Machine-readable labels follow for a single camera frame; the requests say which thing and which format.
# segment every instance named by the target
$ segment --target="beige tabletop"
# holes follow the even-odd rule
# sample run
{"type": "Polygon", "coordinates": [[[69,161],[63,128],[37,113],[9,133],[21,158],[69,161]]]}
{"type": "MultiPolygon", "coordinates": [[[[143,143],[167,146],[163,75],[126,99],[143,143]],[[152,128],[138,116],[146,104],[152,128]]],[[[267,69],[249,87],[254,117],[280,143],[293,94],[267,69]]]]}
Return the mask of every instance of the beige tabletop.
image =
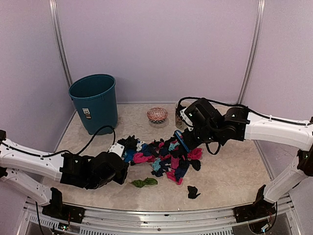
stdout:
{"type": "MultiPolygon", "coordinates": [[[[227,110],[223,106],[216,107],[222,114],[227,110]]],[[[172,104],[118,105],[116,139],[135,135],[145,142],[160,138],[167,140],[176,130],[174,113],[172,104]],[[157,125],[148,121],[146,113],[152,107],[162,107],[168,111],[165,123],[157,125]]],[[[90,138],[76,113],[58,150],[78,152],[90,138]]],[[[107,151],[112,139],[112,135],[97,136],[84,154],[96,156],[107,151]]],[[[43,183],[58,188],[64,202],[83,206],[128,211],[188,211],[253,202],[259,187],[269,182],[254,142],[228,141],[216,156],[207,153],[204,145],[201,147],[201,170],[195,171],[189,167],[181,185],[167,179],[165,174],[159,178],[153,176],[152,163],[130,166],[123,185],[110,182],[101,188],[86,190],[62,185],[48,178],[44,178],[43,183]],[[156,178],[158,185],[136,188],[130,183],[146,177],[156,178]],[[201,195],[189,199],[187,186],[197,187],[201,195]]]]}

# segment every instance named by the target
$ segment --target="red patterned bowl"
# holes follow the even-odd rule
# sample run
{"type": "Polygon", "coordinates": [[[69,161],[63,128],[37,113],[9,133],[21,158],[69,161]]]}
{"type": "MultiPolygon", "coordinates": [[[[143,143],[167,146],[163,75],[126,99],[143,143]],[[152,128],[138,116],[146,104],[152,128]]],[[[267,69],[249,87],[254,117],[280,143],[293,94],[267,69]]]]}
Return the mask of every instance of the red patterned bowl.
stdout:
{"type": "Polygon", "coordinates": [[[154,124],[160,124],[167,118],[167,111],[163,108],[151,108],[147,112],[148,119],[154,124]]]}

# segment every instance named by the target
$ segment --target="white wall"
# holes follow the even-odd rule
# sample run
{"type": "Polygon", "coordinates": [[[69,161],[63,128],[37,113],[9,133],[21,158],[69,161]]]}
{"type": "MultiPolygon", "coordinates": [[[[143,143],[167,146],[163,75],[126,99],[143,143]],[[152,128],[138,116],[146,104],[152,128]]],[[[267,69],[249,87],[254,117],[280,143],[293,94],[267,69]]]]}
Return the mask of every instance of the white wall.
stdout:
{"type": "Polygon", "coordinates": [[[118,102],[236,102],[257,0],[58,1],[74,81],[116,77],[118,102]]]}
{"type": "MultiPolygon", "coordinates": [[[[261,113],[310,120],[313,116],[313,1],[266,1],[261,38],[245,104],[261,113]]],[[[297,149],[261,142],[277,176],[297,149]]],[[[313,231],[313,180],[291,191],[306,235],[313,231]]]]}
{"type": "MultiPolygon", "coordinates": [[[[0,1],[0,129],[53,151],[74,112],[47,0],[0,1]]],[[[16,234],[26,196],[0,183],[0,234],[16,234]]]]}

